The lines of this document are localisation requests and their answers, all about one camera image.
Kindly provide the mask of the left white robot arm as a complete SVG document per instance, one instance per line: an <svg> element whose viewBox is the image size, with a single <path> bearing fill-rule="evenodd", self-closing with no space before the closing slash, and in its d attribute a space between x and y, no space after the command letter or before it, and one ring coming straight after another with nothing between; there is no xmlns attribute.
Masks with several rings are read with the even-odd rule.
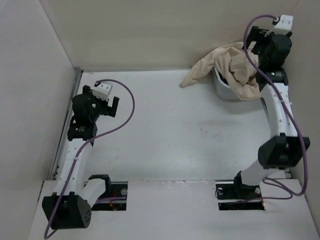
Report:
<svg viewBox="0 0 320 240"><path fill-rule="evenodd" d="M107 174L84 178L93 138L98 132L96 122L100 116L115 117L117 112L118 97L108 105L111 90L111 83L85 85L82 93L72 98L73 115L67 131L64 164L52 195L42 200L48 225L54 231L87 228L98 198L105 200L112 195Z"/></svg>

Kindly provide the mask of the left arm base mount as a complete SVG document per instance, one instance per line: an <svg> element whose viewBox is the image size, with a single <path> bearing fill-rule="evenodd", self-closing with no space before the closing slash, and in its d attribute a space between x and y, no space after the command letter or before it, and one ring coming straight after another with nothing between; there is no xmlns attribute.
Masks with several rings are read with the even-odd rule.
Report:
<svg viewBox="0 0 320 240"><path fill-rule="evenodd" d="M91 208L92 211L125 211L127 209L128 182L112 182Z"/></svg>

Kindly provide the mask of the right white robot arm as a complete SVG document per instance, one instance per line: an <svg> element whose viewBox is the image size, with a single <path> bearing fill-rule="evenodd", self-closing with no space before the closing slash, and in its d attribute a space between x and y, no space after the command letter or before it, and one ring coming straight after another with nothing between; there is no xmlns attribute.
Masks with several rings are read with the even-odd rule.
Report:
<svg viewBox="0 0 320 240"><path fill-rule="evenodd" d="M279 170L295 167L305 160L310 139L297 129L288 97L289 80L283 64L290 53L292 32L279 34L257 26L247 28L243 49L258 57L256 81L264 101L270 139L258 149L257 160L240 171L233 180L236 198L250 200L257 196L259 184Z"/></svg>

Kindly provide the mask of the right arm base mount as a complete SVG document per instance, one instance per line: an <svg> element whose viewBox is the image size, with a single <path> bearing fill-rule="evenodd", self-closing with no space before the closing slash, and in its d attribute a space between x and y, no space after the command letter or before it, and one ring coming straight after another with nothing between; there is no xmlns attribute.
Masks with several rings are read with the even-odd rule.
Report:
<svg viewBox="0 0 320 240"><path fill-rule="evenodd" d="M215 197L220 211L264 211L259 185L236 189L233 181L217 181Z"/></svg>

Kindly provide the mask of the beige trousers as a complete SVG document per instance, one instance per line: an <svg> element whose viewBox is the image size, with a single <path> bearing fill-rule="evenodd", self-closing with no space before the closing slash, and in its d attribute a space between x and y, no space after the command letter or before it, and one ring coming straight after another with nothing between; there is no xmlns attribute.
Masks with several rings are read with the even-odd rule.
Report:
<svg viewBox="0 0 320 240"><path fill-rule="evenodd" d="M207 76L212 69L216 69L226 80L236 98L249 101L261 98L261 92L256 80L258 56L250 52L253 44L248 47L249 62L242 42L234 42L215 48L200 59L184 77L180 87L192 86Z"/></svg>

